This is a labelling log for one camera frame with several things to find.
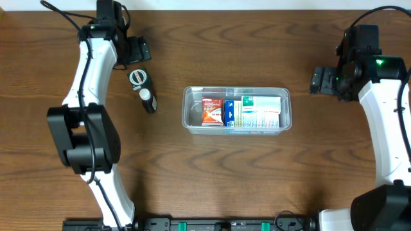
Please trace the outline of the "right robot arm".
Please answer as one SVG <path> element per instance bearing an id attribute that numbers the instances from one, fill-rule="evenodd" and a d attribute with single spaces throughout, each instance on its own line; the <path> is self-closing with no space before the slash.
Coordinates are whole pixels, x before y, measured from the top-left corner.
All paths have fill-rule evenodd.
<path id="1" fill-rule="evenodd" d="M 410 230 L 410 111 L 407 69 L 383 55 L 375 25 L 344 31 L 336 67 L 316 67 L 310 93 L 361 104 L 376 163 L 376 187 L 346 209 L 319 212 L 317 230 Z"/>

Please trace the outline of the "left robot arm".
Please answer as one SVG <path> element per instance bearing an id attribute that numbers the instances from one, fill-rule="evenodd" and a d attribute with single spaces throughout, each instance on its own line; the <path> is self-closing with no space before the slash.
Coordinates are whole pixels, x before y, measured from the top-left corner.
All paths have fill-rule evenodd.
<path id="1" fill-rule="evenodd" d="M 119 134 L 105 108 L 112 71 L 151 59 L 143 37 L 127 35 L 130 14 L 114 0 L 99 0 L 96 16 L 76 25 L 80 59 L 63 103 L 47 122 L 62 164 L 91 188 L 103 217 L 62 223 L 63 230 L 139 230 L 136 208 L 119 174 Z"/>

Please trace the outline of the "red orange small box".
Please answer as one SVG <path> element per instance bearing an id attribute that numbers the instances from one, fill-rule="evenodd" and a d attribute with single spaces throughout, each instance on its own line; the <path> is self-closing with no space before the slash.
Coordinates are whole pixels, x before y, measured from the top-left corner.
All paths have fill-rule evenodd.
<path id="1" fill-rule="evenodd" d="M 202 126 L 223 126 L 222 108 L 222 98 L 202 98 Z"/>

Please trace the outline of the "white green medicine box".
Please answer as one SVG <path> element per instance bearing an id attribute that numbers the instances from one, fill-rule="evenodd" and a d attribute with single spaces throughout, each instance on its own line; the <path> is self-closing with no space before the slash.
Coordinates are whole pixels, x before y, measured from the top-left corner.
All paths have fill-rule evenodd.
<path id="1" fill-rule="evenodd" d="M 243 112 L 281 113 L 281 98 L 271 96 L 242 96 Z"/>

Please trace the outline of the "dark green square box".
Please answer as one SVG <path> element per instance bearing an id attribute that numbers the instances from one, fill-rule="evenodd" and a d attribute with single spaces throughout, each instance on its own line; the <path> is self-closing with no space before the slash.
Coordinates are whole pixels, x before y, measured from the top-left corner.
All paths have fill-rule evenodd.
<path id="1" fill-rule="evenodd" d="M 141 89 L 150 89 L 152 87 L 152 79 L 144 67 L 128 73 L 127 78 L 135 92 L 139 92 Z"/>

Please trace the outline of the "clear plastic container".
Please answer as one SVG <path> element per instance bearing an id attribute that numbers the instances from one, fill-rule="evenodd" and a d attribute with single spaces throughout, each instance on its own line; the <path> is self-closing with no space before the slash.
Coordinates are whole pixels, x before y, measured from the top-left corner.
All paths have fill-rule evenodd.
<path id="1" fill-rule="evenodd" d="M 242 96 L 271 96 L 281 98 L 279 128 L 231 128 L 202 126 L 202 98 L 240 100 Z M 186 87 L 182 102 L 182 124 L 192 134 L 201 135 L 278 135 L 292 127 L 290 92 L 280 87 Z"/>

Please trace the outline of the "black bottle white cap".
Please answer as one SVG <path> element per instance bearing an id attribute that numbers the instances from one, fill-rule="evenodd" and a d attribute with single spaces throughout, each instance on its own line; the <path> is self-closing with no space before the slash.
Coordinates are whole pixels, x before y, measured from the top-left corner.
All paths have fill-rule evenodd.
<path id="1" fill-rule="evenodd" d="M 157 110 L 157 100 L 149 89 L 141 89 L 139 91 L 139 96 L 142 100 L 142 105 L 144 109 L 149 114 L 152 114 Z"/>

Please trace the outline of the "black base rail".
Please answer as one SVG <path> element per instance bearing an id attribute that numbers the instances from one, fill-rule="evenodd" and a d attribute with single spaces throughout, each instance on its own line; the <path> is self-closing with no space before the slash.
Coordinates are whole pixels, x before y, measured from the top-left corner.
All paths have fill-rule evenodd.
<path id="1" fill-rule="evenodd" d="M 280 214 L 274 219 L 170 219 L 150 218 L 126 225 L 133 231 L 319 231 L 317 218 Z"/>

